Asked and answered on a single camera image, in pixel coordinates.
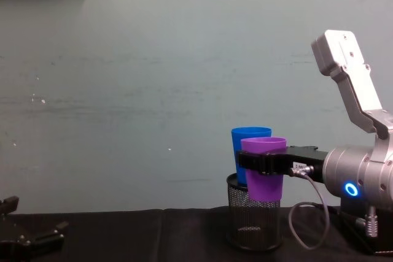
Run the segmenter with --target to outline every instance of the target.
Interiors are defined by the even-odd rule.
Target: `metal cylinder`
[[[360,198],[379,209],[393,209],[392,161],[370,161],[369,147],[344,146],[332,150],[323,168],[328,191],[341,198]]]

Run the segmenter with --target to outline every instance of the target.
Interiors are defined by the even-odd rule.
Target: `wall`
[[[0,197],[19,212],[214,207],[234,126],[372,145],[310,43],[354,31],[392,109],[391,20],[393,0],[0,0]],[[283,205],[306,200],[285,179]]]

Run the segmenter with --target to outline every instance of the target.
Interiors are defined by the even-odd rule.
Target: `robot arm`
[[[368,133],[376,132],[374,148],[345,146],[331,151],[324,162],[324,183],[335,196],[392,210],[393,116],[381,106],[370,66],[364,64],[352,32],[328,30],[312,48],[320,72],[338,84],[351,121]]]
[[[328,30],[311,46],[320,72],[336,81],[351,121],[376,133],[371,160],[386,162],[393,153],[393,116],[382,108],[355,35]]]

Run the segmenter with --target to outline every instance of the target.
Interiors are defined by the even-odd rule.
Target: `black tablecloth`
[[[70,228],[63,251],[36,259],[56,261],[135,262],[245,262],[245,261],[391,261],[358,252],[332,226],[326,243],[318,250],[302,249],[287,224],[288,209],[282,209],[284,243],[270,253],[234,249],[225,241],[228,209],[168,209],[138,212],[87,214],[16,215],[17,223],[36,232],[68,221]],[[312,208],[298,210],[294,220],[299,234],[316,243],[324,219]]]

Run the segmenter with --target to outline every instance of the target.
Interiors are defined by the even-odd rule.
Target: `black wire mesh container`
[[[249,198],[236,173],[228,176],[229,229],[227,240],[243,250],[269,251],[282,243],[280,201],[257,202]]]

